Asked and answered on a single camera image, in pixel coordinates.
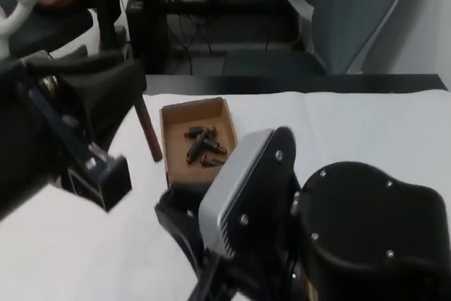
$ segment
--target white tablecloth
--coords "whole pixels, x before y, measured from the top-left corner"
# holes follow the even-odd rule
[[[326,164],[363,161],[436,189],[451,206],[447,92],[226,97],[239,140],[292,128],[301,184]],[[147,97],[157,135],[159,109],[193,99]],[[152,162],[133,110],[111,153],[128,158],[133,191],[110,214],[49,186],[0,223],[0,300],[186,300],[194,274],[154,213],[166,189],[164,164]]]

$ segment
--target cardboard box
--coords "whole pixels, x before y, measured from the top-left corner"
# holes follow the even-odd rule
[[[202,155],[226,161],[237,144],[227,101],[223,98],[214,98],[165,106],[160,110],[160,119],[168,186],[172,183],[212,182],[221,167],[202,167],[200,164]],[[187,164],[186,154],[194,140],[185,137],[183,133],[188,131],[189,127],[212,125],[217,129],[217,136],[214,139],[227,149],[227,155],[214,154],[205,149],[198,160]]]

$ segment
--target screwdriver handle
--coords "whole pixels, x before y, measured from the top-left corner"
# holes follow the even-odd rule
[[[138,96],[138,99],[135,102],[135,110],[140,120],[142,130],[144,131],[144,135],[146,136],[152,158],[154,158],[155,162],[159,162],[163,159],[163,153],[161,152],[161,147],[156,138],[155,129],[150,120],[149,112],[142,95]]]

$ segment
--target floor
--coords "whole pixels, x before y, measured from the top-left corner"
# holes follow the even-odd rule
[[[63,56],[81,44],[87,46],[90,54],[97,53],[99,28],[95,19],[94,27],[91,30],[55,51],[52,55],[55,57]],[[124,13],[116,24],[127,27]],[[267,40],[269,41],[269,49],[288,49],[290,42],[295,40],[297,35],[295,27],[288,27],[292,25],[289,25],[286,19],[280,17],[275,19],[271,16],[228,16],[209,18],[206,22],[203,18],[172,15],[168,16],[168,24],[173,32],[173,39],[165,72],[167,74],[190,74],[190,69],[192,69],[195,75],[220,75],[227,51],[264,49]]]

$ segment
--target desk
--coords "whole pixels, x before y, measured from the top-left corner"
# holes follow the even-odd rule
[[[279,92],[412,93],[446,90],[438,75],[325,75],[292,78],[148,75],[145,94],[272,94]]]

